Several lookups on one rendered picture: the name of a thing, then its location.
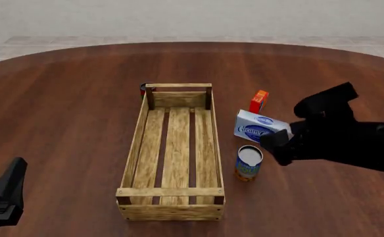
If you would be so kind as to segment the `dark tin with red label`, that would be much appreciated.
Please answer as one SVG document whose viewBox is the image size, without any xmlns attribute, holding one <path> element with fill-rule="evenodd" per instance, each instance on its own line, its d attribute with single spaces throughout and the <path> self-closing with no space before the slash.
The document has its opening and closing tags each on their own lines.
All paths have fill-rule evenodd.
<svg viewBox="0 0 384 237">
<path fill-rule="evenodd" d="M 146 88 L 146 85 L 147 84 L 152 84 L 152 82 L 144 82 L 142 83 L 142 85 L 140 86 L 140 92 L 141 92 L 141 98 L 143 99 L 145 94 L 146 94 L 146 91 L 147 91 L 147 88 Z"/>
</svg>

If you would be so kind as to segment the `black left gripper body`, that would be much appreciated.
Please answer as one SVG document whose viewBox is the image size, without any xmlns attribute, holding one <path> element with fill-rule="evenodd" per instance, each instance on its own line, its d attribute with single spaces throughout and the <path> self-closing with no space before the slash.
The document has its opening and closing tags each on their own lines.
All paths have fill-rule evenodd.
<svg viewBox="0 0 384 237">
<path fill-rule="evenodd" d="M 15 226 L 24 211 L 24 201 L 0 201 L 0 226 Z"/>
</svg>

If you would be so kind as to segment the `white blue cream cheese box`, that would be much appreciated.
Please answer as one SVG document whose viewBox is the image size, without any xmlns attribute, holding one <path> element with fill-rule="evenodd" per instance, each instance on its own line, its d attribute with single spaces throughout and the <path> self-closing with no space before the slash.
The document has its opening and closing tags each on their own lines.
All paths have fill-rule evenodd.
<svg viewBox="0 0 384 237">
<path fill-rule="evenodd" d="M 233 134 L 234 136 L 259 143 L 261 136 L 275 134 L 281 130 L 286 130 L 288 138 L 292 138 L 290 124 L 246 110 L 239 110 L 235 119 Z"/>
</svg>

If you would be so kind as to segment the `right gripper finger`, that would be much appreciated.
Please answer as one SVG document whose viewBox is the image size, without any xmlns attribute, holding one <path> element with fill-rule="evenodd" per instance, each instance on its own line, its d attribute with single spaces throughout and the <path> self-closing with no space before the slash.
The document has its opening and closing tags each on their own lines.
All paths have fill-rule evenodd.
<svg viewBox="0 0 384 237">
<path fill-rule="evenodd" d="M 280 130 L 272 134 L 266 134 L 260 137 L 260 146 L 266 151 L 273 151 L 277 147 L 282 147 L 289 142 L 287 130 Z"/>
<path fill-rule="evenodd" d="M 281 166 L 290 165 L 293 161 L 293 152 L 284 147 L 275 147 L 273 156 Z"/>
</svg>

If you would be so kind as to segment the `orange red food box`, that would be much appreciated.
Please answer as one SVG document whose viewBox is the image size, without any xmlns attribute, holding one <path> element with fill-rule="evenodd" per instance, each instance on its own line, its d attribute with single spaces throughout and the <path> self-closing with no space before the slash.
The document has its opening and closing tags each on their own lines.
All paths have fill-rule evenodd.
<svg viewBox="0 0 384 237">
<path fill-rule="evenodd" d="M 266 105 L 269 93 L 264 90 L 258 90 L 254 97 L 251 99 L 249 105 L 249 112 L 259 114 Z"/>
</svg>

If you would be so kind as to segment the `alphabet soup tin blue label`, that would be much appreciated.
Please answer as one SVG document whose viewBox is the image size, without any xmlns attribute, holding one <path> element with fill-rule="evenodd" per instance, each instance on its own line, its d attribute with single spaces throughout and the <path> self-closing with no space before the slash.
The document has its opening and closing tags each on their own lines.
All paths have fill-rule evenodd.
<svg viewBox="0 0 384 237">
<path fill-rule="evenodd" d="M 244 145 L 238 149 L 235 163 L 235 175 L 241 181 L 256 179 L 263 161 L 263 153 L 253 145 Z"/>
</svg>

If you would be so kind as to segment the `wooden slat tray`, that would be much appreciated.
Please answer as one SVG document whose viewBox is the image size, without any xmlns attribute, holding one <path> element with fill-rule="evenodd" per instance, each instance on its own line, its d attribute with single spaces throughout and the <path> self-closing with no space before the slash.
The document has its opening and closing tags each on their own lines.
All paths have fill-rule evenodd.
<svg viewBox="0 0 384 237">
<path fill-rule="evenodd" d="M 218 221 L 226 204 L 211 84 L 146 84 L 116 203 L 128 221 Z"/>
</svg>

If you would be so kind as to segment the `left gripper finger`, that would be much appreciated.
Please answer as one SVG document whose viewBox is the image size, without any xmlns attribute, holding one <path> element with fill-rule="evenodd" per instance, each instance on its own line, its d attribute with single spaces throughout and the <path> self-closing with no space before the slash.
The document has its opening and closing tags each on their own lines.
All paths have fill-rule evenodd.
<svg viewBox="0 0 384 237">
<path fill-rule="evenodd" d="M 24 206 L 23 185 L 27 162 L 15 157 L 0 177 L 0 205 Z"/>
</svg>

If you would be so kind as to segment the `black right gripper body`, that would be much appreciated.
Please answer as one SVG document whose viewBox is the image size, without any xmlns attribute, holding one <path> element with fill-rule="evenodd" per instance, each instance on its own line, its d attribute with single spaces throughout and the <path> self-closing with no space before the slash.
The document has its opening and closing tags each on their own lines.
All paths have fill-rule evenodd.
<svg viewBox="0 0 384 237">
<path fill-rule="evenodd" d="M 290 139 L 292 161 L 325 160 L 324 147 L 326 122 L 302 120 L 291 123 L 293 138 Z"/>
</svg>

